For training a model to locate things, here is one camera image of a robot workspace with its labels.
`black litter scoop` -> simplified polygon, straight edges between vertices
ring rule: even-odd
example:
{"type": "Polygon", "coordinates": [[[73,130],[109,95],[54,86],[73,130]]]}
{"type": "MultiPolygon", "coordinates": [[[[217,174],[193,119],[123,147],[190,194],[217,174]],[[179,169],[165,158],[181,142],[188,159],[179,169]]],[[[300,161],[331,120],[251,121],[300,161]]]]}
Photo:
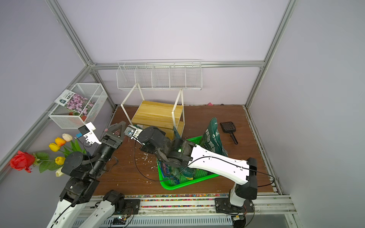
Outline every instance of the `black litter scoop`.
{"type": "Polygon", "coordinates": [[[238,144],[236,137],[234,137],[233,132],[236,132],[236,126],[233,122],[223,122],[220,123],[220,126],[222,127],[222,130],[224,133],[229,133],[234,141],[234,144],[238,144]]]}

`pink flowers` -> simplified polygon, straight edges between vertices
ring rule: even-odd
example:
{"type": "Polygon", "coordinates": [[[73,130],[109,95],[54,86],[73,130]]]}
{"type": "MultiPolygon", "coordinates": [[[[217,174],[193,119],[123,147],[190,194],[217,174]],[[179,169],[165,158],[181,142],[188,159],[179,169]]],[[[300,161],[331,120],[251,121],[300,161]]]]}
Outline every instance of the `pink flowers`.
{"type": "Polygon", "coordinates": [[[89,101],[86,97],[75,93],[71,100],[66,104],[66,108],[74,111],[74,115],[82,114],[87,116],[94,104],[93,101],[89,101]]]}

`white tulip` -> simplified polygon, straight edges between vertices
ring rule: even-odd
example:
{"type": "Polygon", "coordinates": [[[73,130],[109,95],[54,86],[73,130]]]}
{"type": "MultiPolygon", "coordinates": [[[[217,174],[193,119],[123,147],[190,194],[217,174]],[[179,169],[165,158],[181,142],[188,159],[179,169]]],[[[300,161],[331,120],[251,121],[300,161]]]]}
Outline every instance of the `white tulip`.
{"type": "Polygon", "coordinates": [[[61,172],[61,169],[62,169],[62,167],[61,167],[61,168],[59,168],[59,169],[56,171],[56,177],[60,177],[60,176],[65,175],[63,172],[61,172]]]}
{"type": "Polygon", "coordinates": [[[73,140],[72,135],[69,135],[69,134],[66,134],[66,133],[62,134],[62,138],[64,140],[66,140],[66,142],[69,142],[69,141],[73,140]]]}

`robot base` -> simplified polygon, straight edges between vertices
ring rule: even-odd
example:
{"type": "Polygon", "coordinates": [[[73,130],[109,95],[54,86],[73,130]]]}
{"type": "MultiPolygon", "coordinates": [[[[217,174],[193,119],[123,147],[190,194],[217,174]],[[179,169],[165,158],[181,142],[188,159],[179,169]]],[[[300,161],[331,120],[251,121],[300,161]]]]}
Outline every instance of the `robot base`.
{"type": "Polygon", "coordinates": [[[128,198],[124,198],[124,205],[125,205],[125,210],[123,211],[123,214],[127,214],[127,215],[137,215],[138,211],[139,211],[139,205],[141,203],[141,200],[130,200],[128,198]]]}
{"type": "Polygon", "coordinates": [[[229,203],[229,198],[215,198],[215,210],[217,213],[232,213],[236,214],[239,213],[245,213],[246,209],[247,212],[253,212],[253,206],[250,206],[250,200],[245,200],[243,205],[246,207],[238,208],[236,206],[232,206],[229,203]]]}

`wire mesh basket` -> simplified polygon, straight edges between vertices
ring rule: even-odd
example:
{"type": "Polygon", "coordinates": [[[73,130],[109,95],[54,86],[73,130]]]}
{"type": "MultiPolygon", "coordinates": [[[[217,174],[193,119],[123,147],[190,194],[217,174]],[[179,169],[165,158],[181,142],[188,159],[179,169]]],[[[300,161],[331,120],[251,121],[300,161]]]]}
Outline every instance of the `wire mesh basket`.
{"type": "Polygon", "coordinates": [[[118,62],[117,84],[130,90],[138,82],[141,89],[201,89],[201,62],[128,63],[118,62]]]}
{"type": "Polygon", "coordinates": [[[93,106],[87,115],[82,115],[84,112],[75,115],[66,107],[57,105],[48,116],[62,129],[78,129],[89,122],[93,122],[108,98],[103,86],[97,83],[77,83],[70,90],[88,99],[85,108],[90,103],[93,106]]]}

